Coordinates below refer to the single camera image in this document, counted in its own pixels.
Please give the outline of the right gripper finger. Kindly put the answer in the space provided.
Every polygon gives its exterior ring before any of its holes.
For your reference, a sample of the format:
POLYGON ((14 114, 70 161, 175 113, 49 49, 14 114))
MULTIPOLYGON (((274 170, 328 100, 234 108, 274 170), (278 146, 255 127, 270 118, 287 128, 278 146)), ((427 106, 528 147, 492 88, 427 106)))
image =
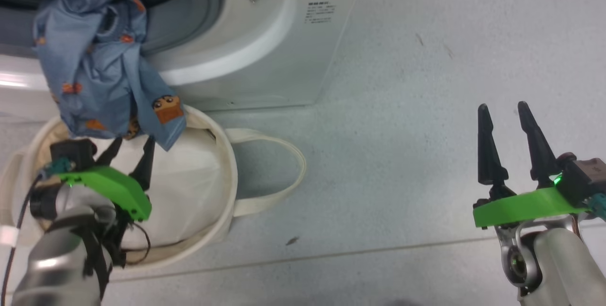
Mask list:
POLYGON ((478 107, 478 182, 481 185, 503 185, 508 171, 500 162, 493 137, 493 121, 486 104, 478 107))
POLYGON ((521 127, 527 137, 528 149, 532 167, 530 176, 538 184, 554 184, 551 177, 561 172, 556 164, 556 157, 537 124, 528 103, 520 101, 517 104, 521 127))

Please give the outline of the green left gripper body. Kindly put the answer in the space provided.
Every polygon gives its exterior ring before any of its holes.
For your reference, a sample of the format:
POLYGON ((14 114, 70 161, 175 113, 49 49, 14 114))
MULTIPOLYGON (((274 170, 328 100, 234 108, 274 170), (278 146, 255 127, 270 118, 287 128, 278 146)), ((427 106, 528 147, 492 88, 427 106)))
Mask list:
POLYGON ((139 184, 129 175, 110 166, 94 166, 84 171, 59 174, 70 185, 84 185, 104 196, 121 210, 128 212, 134 221, 146 221, 152 212, 152 204, 139 184))

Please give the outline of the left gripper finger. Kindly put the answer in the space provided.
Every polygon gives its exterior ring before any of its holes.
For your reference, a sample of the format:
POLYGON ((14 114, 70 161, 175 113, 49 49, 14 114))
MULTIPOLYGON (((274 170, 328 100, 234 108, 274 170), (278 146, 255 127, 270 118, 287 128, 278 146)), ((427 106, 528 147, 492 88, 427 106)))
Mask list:
POLYGON ((110 166, 123 144, 122 138, 115 138, 109 147, 97 158, 97 166, 110 166))
POLYGON ((139 162, 135 166, 134 170, 132 170, 132 172, 130 172, 128 175, 139 184, 139 187, 141 187, 144 192, 150 187, 155 145, 156 143, 153 137, 147 138, 143 146, 142 157, 139 159, 139 162))

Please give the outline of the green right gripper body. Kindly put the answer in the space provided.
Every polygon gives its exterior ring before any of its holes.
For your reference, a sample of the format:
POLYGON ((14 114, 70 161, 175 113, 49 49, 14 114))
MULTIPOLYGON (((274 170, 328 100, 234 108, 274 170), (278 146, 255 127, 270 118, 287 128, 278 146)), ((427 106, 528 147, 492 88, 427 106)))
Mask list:
POLYGON ((515 194, 504 184, 491 184, 489 198, 472 207, 476 228, 507 226, 545 217, 588 213, 585 204, 573 206, 558 190, 559 184, 515 194))

